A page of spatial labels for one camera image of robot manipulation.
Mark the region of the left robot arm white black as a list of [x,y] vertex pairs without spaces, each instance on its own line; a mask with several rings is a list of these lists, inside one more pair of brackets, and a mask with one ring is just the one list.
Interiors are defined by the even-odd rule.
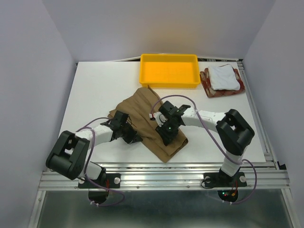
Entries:
[[121,175],[107,174],[106,169],[91,162],[95,146],[119,138],[127,144],[142,142],[142,137],[132,127],[128,114],[117,111],[114,117],[92,128],[89,124],[75,133],[63,131],[53,146],[46,166],[70,179],[82,179],[82,188],[120,188]]

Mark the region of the white skirt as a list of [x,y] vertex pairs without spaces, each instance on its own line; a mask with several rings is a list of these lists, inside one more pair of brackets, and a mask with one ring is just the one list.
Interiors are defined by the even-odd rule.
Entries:
[[240,84],[231,64],[209,66],[209,78],[213,90],[239,90]]

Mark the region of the red plaid skirt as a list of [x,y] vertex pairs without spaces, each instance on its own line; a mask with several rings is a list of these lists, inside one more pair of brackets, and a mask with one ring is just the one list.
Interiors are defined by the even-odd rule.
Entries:
[[240,85],[239,90],[213,90],[211,87],[208,68],[205,68],[203,71],[200,71],[200,81],[208,98],[238,95],[245,92],[245,86],[241,79],[239,71],[235,68],[233,69],[233,71]]

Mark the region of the brown skirt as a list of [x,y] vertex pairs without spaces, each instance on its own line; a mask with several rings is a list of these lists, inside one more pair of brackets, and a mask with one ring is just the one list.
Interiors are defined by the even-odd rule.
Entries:
[[152,106],[160,99],[158,94],[149,87],[141,87],[129,98],[119,103],[109,112],[108,117],[113,118],[116,111],[128,114],[132,127],[142,138],[142,144],[156,155],[163,163],[167,163],[177,152],[188,143],[185,134],[179,130],[175,140],[169,145],[164,145],[161,136],[156,132],[158,126],[151,121],[149,113]]

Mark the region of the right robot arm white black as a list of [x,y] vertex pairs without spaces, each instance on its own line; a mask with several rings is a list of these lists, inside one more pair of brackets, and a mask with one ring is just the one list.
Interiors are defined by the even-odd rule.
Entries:
[[225,150],[224,161],[219,171],[219,181],[223,185],[230,185],[236,179],[236,174],[242,164],[243,154],[250,145],[255,132],[243,116],[235,109],[225,113],[197,110],[183,104],[176,107],[170,102],[163,103],[158,112],[150,113],[151,120],[156,121],[156,132],[160,135],[164,145],[171,144],[179,133],[180,126],[202,127],[214,140],[211,131],[219,135]]

